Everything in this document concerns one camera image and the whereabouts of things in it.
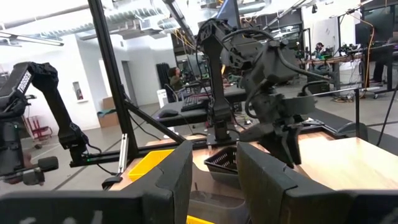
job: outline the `person sitting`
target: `person sitting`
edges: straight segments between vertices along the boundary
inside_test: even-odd
[[[181,79],[181,71],[178,67],[169,69],[169,78],[170,78],[170,86],[173,88],[174,92],[178,95],[179,98],[185,98],[189,94],[185,89],[183,89],[183,81]]]

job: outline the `metal pole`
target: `metal pole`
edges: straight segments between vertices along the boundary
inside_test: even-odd
[[[88,0],[95,32],[97,33],[99,48],[104,60],[106,73],[108,75],[109,85],[113,96],[114,105],[118,114],[120,128],[123,134],[129,136],[128,157],[133,159],[138,152],[136,137],[128,116],[128,110],[124,105],[124,90],[120,81],[120,75],[116,59],[113,52],[111,38],[109,36],[108,26],[106,24],[103,6],[100,0]]]
[[[359,89],[355,89],[355,133],[356,137],[360,137],[359,130]]]

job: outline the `keyboard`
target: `keyboard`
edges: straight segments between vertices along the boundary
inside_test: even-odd
[[[181,112],[204,109],[206,107],[205,101],[200,100],[200,96],[189,96],[184,99]]]

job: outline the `orange cable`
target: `orange cable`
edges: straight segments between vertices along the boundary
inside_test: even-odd
[[[369,41],[369,46],[368,46],[368,58],[367,58],[367,62],[366,62],[366,74],[365,74],[365,89],[367,89],[368,88],[368,80],[369,80],[369,64],[370,64],[371,44],[372,44],[373,38],[374,38],[374,26],[372,24],[370,24],[369,22],[366,22],[362,19],[358,19],[357,17],[353,16],[352,14],[349,14],[349,15],[372,27],[372,35],[371,35],[371,39]]]

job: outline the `ceiling light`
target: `ceiling light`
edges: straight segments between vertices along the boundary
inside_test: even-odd
[[[63,46],[62,42],[58,42],[58,41],[54,41],[54,40],[45,40],[45,39],[39,39],[39,38],[34,38],[34,37],[26,37],[26,36],[22,36],[22,35],[8,34],[8,33],[5,33],[5,32],[0,32],[0,37],[8,38],[8,39],[23,40],[23,41],[37,43],[37,44]]]
[[[5,34],[5,33],[1,33],[0,32],[0,37],[2,37],[2,38],[10,38],[11,34]]]

